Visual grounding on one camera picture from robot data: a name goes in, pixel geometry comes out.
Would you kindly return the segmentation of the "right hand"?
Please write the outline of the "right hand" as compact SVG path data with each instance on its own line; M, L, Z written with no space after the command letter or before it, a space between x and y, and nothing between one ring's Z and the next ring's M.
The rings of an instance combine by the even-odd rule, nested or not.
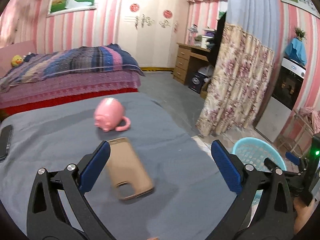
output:
M307 223L309 218L312 215L315 206L315 198L311 201L309 206L307 206L300 197L296 197L293 200L293 207L297 211L297 217L294 223L294 234L296 235L303 228L303 226Z

